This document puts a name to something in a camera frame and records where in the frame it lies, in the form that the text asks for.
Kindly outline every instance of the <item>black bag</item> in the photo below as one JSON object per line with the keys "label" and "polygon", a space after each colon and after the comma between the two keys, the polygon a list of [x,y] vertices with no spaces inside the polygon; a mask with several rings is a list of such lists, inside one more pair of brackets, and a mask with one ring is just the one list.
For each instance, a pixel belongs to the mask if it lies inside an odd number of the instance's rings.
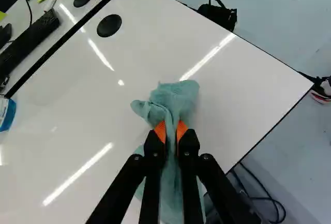
{"label": "black bag", "polygon": [[203,4],[198,8],[198,13],[232,32],[237,23],[237,9],[227,9],[221,0],[215,1],[220,7],[213,6],[212,0],[209,0],[208,4]]}

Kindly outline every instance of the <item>white table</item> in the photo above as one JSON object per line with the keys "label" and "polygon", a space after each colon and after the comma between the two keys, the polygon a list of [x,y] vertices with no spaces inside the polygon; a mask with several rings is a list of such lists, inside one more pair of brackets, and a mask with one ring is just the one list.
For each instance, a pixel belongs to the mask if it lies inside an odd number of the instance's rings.
{"label": "white table", "polygon": [[[97,35],[105,16],[119,31]],[[311,82],[175,0],[111,0],[17,91],[1,138],[0,223],[81,224],[147,123],[130,108],[159,81],[201,86],[201,153],[227,172],[305,95]],[[123,223],[137,223],[134,198]]]}
{"label": "white table", "polygon": [[[48,49],[54,45],[62,36],[64,36],[80,19],[92,10],[101,0],[90,0],[85,6],[76,8],[73,6],[73,0],[57,0],[54,9],[60,19],[61,25],[51,35],[49,35],[18,67],[10,74],[10,80],[2,92],[8,92],[11,87],[27,72],[29,68],[43,56]],[[47,0],[37,3],[37,0],[30,0],[33,14],[33,22],[39,19],[43,14],[44,6]],[[0,22],[5,26],[7,23],[12,24],[12,38],[16,39],[22,32],[29,27],[29,11],[25,0],[18,0],[8,11],[8,16]]]}

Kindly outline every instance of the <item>gray floor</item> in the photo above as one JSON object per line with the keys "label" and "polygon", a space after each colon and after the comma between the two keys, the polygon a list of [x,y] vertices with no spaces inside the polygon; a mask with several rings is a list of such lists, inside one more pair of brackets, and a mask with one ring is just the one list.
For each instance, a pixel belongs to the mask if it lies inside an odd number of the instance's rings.
{"label": "gray floor", "polygon": [[[178,1],[194,8],[208,2]],[[331,0],[222,1],[238,9],[234,33],[296,70],[331,74]],[[244,160],[285,204],[285,223],[330,223],[330,142],[331,106],[306,97]]]}

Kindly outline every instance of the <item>cloth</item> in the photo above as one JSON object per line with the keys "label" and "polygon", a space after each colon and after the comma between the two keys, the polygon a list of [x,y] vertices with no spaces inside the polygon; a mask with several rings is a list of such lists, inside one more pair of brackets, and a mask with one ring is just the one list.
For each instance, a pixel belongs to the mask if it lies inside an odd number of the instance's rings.
{"label": "cloth", "polygon": [[[193,80],[159,83],[157,89],[151,92],[149,101],[135,100],[131,103],[133,111],[144,118],[153,128],[165,120],[168,157],[162,171],[160,193],[160,219],[165,224],[184,223],[182,182],[180,180],[180,168],[175,156],[175,132],[179,120],[184,121],[190,127],[190,114],[193,111],[198,91],[199,85]],[[143,155],[143,145],[139,146],[135,153]],[[198,178],[197,180],[204,215],[201,182]],[[143,196],[144,183],[145,181],[135,193],[135,196],[140,200]]]}

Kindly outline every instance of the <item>blue object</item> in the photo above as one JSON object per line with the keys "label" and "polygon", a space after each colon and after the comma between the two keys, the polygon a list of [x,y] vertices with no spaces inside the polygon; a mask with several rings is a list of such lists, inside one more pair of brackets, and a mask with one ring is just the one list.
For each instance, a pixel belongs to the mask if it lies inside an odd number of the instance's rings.
{"label": "blue object", "polygon": [[12,121],[14,120],[14,116],[16,113],[16,103],[12,99],[8,99],[8,105],[6,103],[3,104],[3,109],[0,110],[0,113],[2,113],[3,115],[0,117],[4,117],[2,125],[0,126],[0,132],[2,132],[8,130],[12,124]]}
{"label": "blue object", "polygon": [[[190,114],[193,112],[199,91],[196,81],[187,80],[178,83],[159,83],[151,92],[149,101],[135,100],[131,103],[133,111],[143,117],[153,128],[165,120],[168,141],[168,159],[165,162],[161,177],[160,219],[166,224],[182,224],[183,193],[180,168],[176,160],[175,132],[179,120],[190,127]],[[144,154],[143,145],[134,152]],[[198,180],[200,201],[204,215],[201,183]],[[142,199],[145,181],[136,190],[135,196]]]}

